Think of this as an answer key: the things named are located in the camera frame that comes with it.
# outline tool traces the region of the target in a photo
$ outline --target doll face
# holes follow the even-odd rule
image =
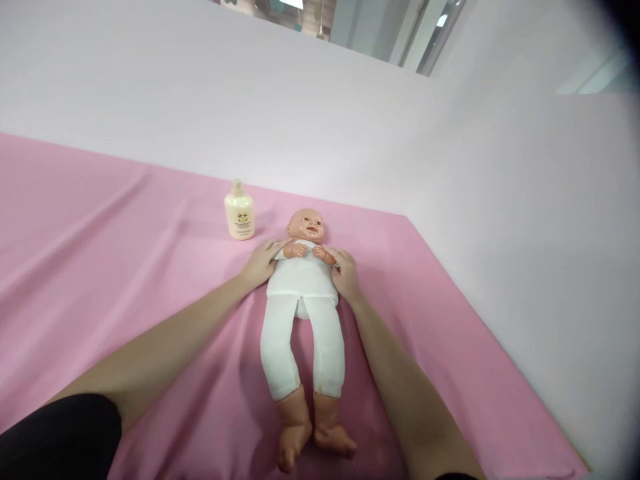
[[[287,233],[293,238],[320,243],[325,237],[325,221],[314,209],[298,210],[289,220]]]

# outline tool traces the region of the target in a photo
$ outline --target pink cloth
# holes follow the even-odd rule
[[[364,290],[428,374],[492,477],[564,477],[585,467],[542,402],[406,217],[248,187],[256,237],[227,233],[230,182],[0,135],[0,431],[152,325],[236,274],[282,237],[292,212],[325,217],[328,245],[359,262]],[[380,234],[370,237],[367,226]],[[260,479],[279,424],[260,363],[265,287],[126,435],[110,479]],[[310,443],[293,478],[399,478],[403,463],[359,340],[346,344],[342,418],[352,461]],[[310,394],[313,342],[292,346]]]

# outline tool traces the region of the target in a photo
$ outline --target white onesie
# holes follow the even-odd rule
[[[313,255],[316,244],[306,240],[302,257],[285,258],[282,250],[267,286],[267,309],[260,354],[274,400],[282,400],[300,386],[298,367],[291,352],[293,318],[311,321],[313,330],[313,388],[340,398],[345,380],[345,344],[335,307],[338,292],[331,268]]]

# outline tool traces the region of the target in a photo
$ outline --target bottle label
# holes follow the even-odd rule
[[[235,225],[235,232],[241,237],[246,237],[251,234],[251,219],[249,218],[248,212],[238,212],[233,224]]]

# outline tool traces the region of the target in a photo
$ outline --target white backdrop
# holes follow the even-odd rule
[[[205,0],[0,3],[0,131],[414,222],[570,439],[637,431],[637,96],[584,2],[469,0],[431,78]]]

